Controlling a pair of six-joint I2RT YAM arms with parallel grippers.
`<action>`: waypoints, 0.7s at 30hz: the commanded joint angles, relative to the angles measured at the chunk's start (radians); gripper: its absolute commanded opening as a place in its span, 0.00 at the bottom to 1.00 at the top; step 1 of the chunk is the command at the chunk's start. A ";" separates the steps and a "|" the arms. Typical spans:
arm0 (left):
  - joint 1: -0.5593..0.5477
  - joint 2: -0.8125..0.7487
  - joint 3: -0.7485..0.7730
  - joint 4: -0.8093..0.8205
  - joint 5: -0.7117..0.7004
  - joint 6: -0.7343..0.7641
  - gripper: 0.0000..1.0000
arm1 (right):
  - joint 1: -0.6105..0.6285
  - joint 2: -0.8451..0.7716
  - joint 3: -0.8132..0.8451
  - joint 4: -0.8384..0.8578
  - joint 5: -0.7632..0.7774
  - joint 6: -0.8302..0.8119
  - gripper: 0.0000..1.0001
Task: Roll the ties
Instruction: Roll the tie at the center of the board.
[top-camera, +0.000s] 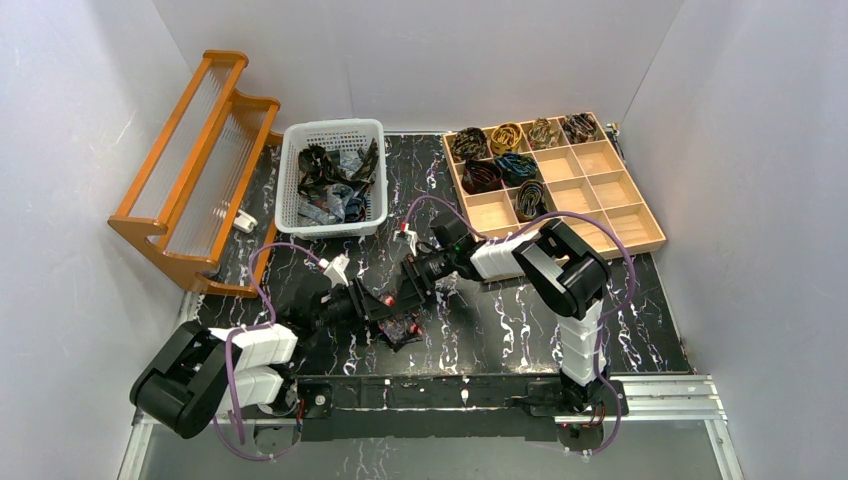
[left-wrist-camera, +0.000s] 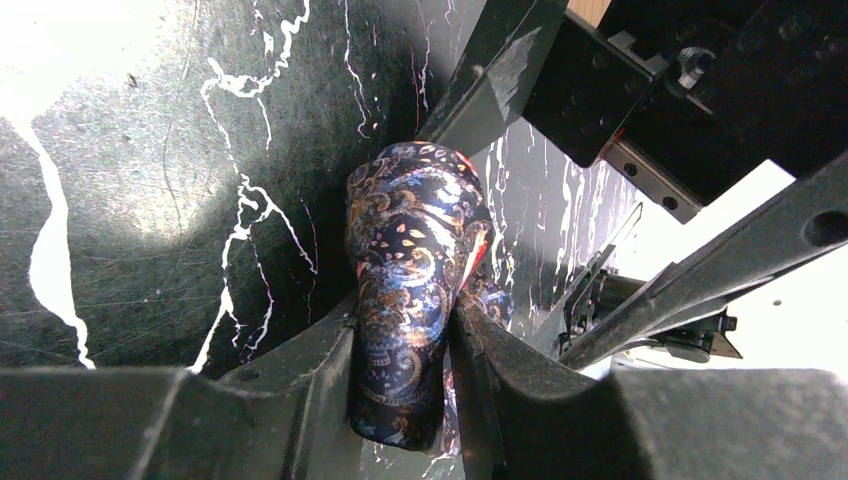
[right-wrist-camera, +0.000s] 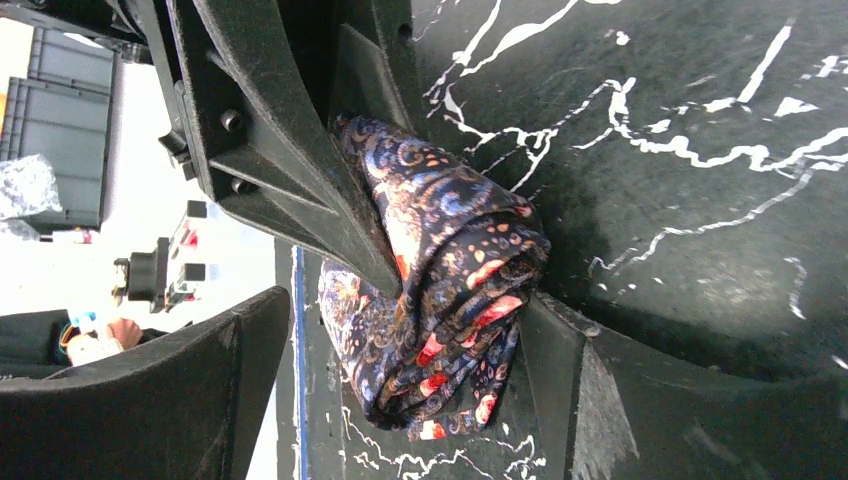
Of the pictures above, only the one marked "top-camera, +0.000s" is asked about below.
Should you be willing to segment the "dark paisley red-dotted tie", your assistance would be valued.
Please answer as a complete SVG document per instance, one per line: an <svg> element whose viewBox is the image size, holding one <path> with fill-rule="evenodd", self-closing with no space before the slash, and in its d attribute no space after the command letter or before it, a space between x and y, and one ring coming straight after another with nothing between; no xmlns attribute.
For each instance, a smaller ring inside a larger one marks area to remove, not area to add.
<svg viewBox="0 0 848 480"><path fill-rule="evenodd" d="M378 296L378 300L381 309L373 322L393 351L397 352L405 345L421 340L420 315L426 297L383 293Z"/></svg>

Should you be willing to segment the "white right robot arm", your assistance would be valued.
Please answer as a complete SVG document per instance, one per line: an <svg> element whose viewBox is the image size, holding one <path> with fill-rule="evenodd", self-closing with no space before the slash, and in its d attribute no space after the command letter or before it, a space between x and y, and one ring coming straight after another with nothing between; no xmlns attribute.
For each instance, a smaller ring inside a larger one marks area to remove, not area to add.
<svg viewBox="0 0 848 480"><path fill-rule="evenodd" d="M503 240L476 239L461 220L450 216L442 216L432 229L437 247L418 240L407 224L394 234L410 249L401 263L394 306L409 303L407 292L430 293L437 281L451 274L478 282L523 277L557 320L562 358L559 382L530 385L521 403L539 415L582 413L600 405L607 377L601 310L611 275L604 259L559 219Z"/></svg>

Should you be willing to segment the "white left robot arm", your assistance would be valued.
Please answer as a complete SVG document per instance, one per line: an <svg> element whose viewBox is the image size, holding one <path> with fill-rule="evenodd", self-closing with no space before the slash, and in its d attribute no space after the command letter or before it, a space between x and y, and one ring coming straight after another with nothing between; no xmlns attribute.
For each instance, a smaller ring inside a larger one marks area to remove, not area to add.
<svg viewBox="0 0 848 480"><path fill-rule="evenodd" d="M400 304L399 294L376 296L359 281L331 287L323 280L299 288L271 326L184 323L135 380L130 402L192 438L216 416L275 403L286 388L278 369L290 362L300 340L324 328L391 318Z"/></svg>

